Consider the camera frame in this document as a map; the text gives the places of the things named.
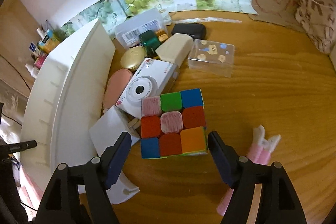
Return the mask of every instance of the screw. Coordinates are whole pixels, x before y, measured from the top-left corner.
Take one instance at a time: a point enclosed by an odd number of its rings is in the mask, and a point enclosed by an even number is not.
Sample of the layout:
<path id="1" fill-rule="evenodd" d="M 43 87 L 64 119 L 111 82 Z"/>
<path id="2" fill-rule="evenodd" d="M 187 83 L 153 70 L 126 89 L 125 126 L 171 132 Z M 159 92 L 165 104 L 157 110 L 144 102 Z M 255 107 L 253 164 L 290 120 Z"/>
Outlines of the screw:
<path id="1" fill-rule="evenodd" d="M 278 169 L 280 169 L 282 167 L 282 164 L 280 162 L 278 162 L 278 161 L 275 161 L 273 163 L 273 165 L 274 165 L 275 168 L 278 168 Z"/>
<path id="2" fill-rule="evenodd" d="M 60 164 L 60 165 L 58 166 L 58 170 L 64 170 L 66 167 L 67 167 L 66 164 Z"/>
<path id="3" fill-rule="evenodd" d="M 248 159 L 245 156 L 240 156 L 238 159 L 242 163 L 246 163 L 248 161 Z"/>
<path id="4" fill-rule="evenodd" d="M 92 162 L 93 164 L 97 164 L 97 163 L 100 162 L 100 158 L 99 158 L 99 157 L 94 157 L 94 158 L 91 160 L 91 162 Z"/>

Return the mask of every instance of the clear box with stickers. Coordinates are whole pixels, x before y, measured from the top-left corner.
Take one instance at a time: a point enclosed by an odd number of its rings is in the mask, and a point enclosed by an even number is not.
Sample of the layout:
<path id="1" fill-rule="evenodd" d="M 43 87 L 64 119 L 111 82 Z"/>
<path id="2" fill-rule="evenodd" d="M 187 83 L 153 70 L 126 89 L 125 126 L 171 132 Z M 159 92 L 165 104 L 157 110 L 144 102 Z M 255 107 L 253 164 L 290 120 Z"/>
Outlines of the clear box with stickers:
<path id="1" fill-rule="evenodd" d="M 194 40 L 188 56 L 190 69 L 231 77 L 235 46 L 208 40 Z"/>

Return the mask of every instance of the wooden tabletop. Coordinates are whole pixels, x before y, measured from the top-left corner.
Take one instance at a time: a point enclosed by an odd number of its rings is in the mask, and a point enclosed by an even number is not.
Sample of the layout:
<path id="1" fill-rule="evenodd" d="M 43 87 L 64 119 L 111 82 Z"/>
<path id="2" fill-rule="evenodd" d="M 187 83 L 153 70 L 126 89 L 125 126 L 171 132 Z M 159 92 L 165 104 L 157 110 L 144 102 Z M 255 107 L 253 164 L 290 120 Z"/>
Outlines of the wooden tabletop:
<path id="1" fill-rule="evenodd" d="M 307 223 L 321 223 L 336 202 L 336 74 L 329 57 L 305 34 L 246 14 L 189 11 L 171 16 L 242 21 L 204 23 L 207 40 L 236 46 L 232 77 L 191 70 L 185 61 L 172 91 L 201 88 L 207 133 L 216 130 L 239 155 L 247 153 L 253 128 L 260 124 L 267 138 L 280 134 L 271 162 L 283 164 Z M 120 68 L 121 55 L 117 46 L 111 74 Z M 210 154 L 143 160 L 137 143 L 123 170 L 140 193 L 113 205 L 121 224 L 221 222 L 216 207 L 228 187 Z M 85 196 L 81 201 L 87 203 Z M 255 219 L 257 202 L 258 197 L 248 223 Z"/>

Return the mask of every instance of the gold compact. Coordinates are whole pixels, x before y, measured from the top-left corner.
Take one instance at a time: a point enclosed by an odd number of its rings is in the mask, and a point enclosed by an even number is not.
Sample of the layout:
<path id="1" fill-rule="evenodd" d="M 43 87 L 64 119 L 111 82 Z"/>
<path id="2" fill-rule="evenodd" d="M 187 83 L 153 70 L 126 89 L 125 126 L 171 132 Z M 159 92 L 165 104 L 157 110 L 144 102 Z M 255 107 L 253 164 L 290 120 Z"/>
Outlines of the gold compact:
<path id="1" fill-rule="evenodd" d="M 164 41 L 166 41 L 169 38 L 168 35 L 166 34 L 166 32 L 163 29 L 160 29 L 160 30 L 156 31 L 155 35 L 159 39 L 160 43 L 163 43 Z"/>
<path id="2" fill-rule="evenodd" d="M 146 49 L 141 46 L 128 49 L 121 57 L 120 65 L 123 69 L 136 71 L 146 57 Z"/>

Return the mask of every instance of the cartoon sticker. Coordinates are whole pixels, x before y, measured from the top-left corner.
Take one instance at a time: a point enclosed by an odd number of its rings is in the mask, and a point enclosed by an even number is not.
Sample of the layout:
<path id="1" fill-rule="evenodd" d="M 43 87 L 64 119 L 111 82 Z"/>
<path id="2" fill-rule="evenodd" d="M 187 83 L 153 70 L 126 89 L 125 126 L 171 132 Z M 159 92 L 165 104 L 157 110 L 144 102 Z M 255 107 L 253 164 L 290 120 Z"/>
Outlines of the cartoon sticker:
<path id="1" fill-rule="evenodd" d="M 205 54 L 200 54 L 200 55 L 197 56 L 197 58 L 199 60 L 205 61 L 207 57 L 205 56 Z"/>
<path id="2" fill-rule="evenodd" d="M 218 60 L 220 61 L 220 62 L 224 62 L 225 61 L 225 56 L 224 55 L 220 55 L 220 56 L 218 56 Z"/>
<path id="3" fill-rule="evenodd" d="M 209 50 L 208 50 L 209 54 L 217 54 L 217 47 L 215 45 L 209 45 Z"/>

